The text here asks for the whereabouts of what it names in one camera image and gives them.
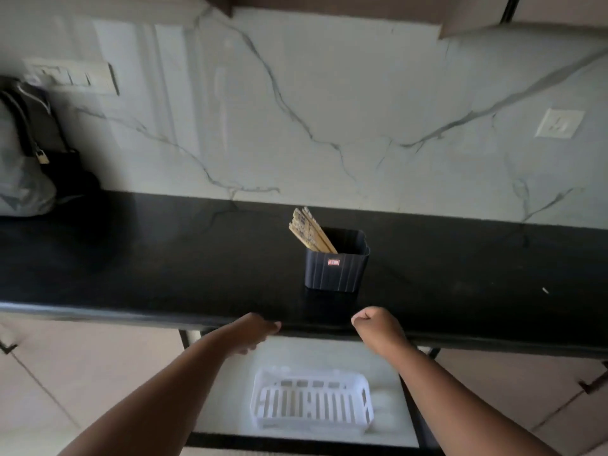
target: bag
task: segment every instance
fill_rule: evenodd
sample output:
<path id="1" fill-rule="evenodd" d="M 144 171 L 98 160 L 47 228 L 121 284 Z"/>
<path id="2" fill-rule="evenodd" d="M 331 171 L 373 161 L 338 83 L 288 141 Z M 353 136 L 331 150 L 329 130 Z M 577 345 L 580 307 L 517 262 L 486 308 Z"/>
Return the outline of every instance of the bag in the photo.
<path id="1" fill-rule="evenodd" d="M 99 190 L 70 148 L 46 93 L 0 77 L 0 216 L 37 216 Z"/>

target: white dish rack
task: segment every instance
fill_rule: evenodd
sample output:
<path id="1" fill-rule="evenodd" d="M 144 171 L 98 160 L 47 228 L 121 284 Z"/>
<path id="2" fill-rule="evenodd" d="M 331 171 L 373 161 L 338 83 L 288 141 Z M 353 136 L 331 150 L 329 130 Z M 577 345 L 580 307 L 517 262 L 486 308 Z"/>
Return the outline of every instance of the white dish rack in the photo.
<path id="1" fill-rule="evenodd" d="M 339 370 L 262 368 L 250 411 L 258 429 L 362 434 L 374 419 L 365 376 Z"/>

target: cabinet handle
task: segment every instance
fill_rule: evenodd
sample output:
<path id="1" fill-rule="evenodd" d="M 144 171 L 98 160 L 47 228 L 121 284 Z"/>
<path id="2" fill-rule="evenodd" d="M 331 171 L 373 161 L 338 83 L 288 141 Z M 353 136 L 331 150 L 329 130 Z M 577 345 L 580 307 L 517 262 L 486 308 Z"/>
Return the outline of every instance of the cabinet handle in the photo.
<path id="1" fill-rule="evenodd" d="M 608 361 L 602 362 L 602 365 L 608 370 Z M 584 381 L 579 381 L 578 385 L 581 386 L 582 390 L 587 394 L 591 395 L 593 392 L 598 391 L 602 387 L 604 387 L 608 383 L 608 371 L 606 371 L 603 375 L 599 376 L 594 382 L 591 384 L 585 383 Z"/>

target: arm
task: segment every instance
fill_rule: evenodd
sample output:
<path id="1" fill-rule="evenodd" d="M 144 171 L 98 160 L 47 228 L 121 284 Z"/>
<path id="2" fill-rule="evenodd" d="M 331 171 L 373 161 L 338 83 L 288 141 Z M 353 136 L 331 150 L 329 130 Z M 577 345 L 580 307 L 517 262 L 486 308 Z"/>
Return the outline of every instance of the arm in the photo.
<path id="1" fill-rule="evenodd" d="M 59 456 L 177 456 L 226 357 L 247 353 L 280 323 L 247 314 L 188 347 L 85 429 Z"/>
<path id="2" fill-rule="evenodd" d="M 351 321 L 365 344 L 399 371 L 447 456 L 558 456 L 409 344 L 386 309 L 368 307 Z"/>

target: forearm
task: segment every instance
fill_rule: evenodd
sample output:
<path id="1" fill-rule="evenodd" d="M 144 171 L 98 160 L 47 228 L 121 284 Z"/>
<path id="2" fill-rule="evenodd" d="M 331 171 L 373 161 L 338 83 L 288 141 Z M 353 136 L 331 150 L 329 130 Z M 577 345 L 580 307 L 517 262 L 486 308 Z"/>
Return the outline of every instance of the forearm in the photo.
<path id="1" fill-rule="evenodd" d="M 227 355 L 224 344 L 221 332 L 200 339 L 112 407 L 60 456 L 178 455 Z"/>
<path id="2" fill-rule="evenodd" d="M 413 346 L 388 355 L 447 456 L 556 456 Z"/>

